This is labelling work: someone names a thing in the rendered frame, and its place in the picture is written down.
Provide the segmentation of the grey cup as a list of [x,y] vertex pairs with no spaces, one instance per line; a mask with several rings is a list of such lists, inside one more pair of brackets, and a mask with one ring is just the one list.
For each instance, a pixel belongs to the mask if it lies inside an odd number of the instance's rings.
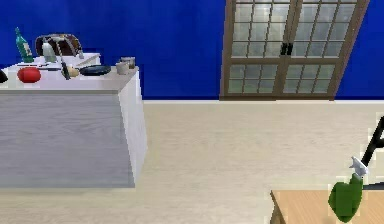
[[127,63],[128,64],[128,67],[130,69],[134,69],[135,66],[136,66],[136,63],[135,63],[135,58],[134,57],[130,57],[130,56],[122,56],[120,58],[120,61],[121,62],[124,62],[124,63]]

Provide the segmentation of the brown glazed double door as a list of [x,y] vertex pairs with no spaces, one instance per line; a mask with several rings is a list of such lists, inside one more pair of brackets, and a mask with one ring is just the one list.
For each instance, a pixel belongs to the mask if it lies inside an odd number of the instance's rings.
[[369,3],[226,0],[219,98],[334,99]]

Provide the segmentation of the black frying pan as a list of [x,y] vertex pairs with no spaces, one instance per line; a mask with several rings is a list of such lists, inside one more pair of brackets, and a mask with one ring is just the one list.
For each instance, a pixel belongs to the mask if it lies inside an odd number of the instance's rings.
[[108,74],[110,71],[111,67],[108,65],[90,65],[79,70],[83,76],[102,76]]

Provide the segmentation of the white kitchen island counter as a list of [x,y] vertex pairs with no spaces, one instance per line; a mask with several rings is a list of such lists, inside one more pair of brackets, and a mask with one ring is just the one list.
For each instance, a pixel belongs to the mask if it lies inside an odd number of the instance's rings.
[[0,188],[132,188],[147,150],[139,70],[65,79],[38,57],[41,79],[20,64],[0,84]]

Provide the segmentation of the light wooden table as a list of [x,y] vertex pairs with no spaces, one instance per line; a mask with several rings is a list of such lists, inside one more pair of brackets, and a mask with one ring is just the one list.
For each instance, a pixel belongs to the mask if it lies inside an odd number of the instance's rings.
[[272,190],[270,224],[384,224],[384,190],[364,190],[355,216],[341,222],[328,204],[328,190]]

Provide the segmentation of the white soap bottle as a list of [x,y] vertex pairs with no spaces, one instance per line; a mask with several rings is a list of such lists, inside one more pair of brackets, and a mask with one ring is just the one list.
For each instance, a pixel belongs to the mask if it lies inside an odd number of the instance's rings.
[[43,39],[42,51],[47,63],[55,63],[57,61],[55,51],[46,38]]

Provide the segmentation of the red tomato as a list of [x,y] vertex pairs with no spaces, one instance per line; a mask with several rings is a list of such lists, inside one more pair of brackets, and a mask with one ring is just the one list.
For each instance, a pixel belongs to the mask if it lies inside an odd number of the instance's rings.
[[17,72],[17,76],[23,83],[36,83],[41,79],[41,73],[35,67],[21,68]]

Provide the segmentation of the green spray bottle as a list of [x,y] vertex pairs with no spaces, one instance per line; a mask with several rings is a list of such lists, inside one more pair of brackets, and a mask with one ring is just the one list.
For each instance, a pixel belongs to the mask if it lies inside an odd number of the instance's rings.
[[349,182],[337,182],[331,189],[328,205],[343,223],[348,223],[360,207],[363,190],[363,177],[369,173],[368,167],[355,156],[351,157],[350,167],[354,170]]

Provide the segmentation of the green glass bottle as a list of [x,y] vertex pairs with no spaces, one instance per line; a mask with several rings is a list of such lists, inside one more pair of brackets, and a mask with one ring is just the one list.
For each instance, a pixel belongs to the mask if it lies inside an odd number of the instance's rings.
[[15,28],[16,34],[16,45],[21,55],[22,61],[24,63],[32,63],[34,61],[32,51],[28,42],[21,35],[20,29],[18,27]]

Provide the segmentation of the black angled frame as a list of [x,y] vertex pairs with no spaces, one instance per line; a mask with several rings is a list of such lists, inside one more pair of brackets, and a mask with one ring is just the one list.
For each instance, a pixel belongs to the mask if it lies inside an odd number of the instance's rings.
[[377,124],[367,149],[362,157],[362,163],[367,166],[377,148],[384,148],[384,138],[381,137],[384,132],[384,116],[382,116]]

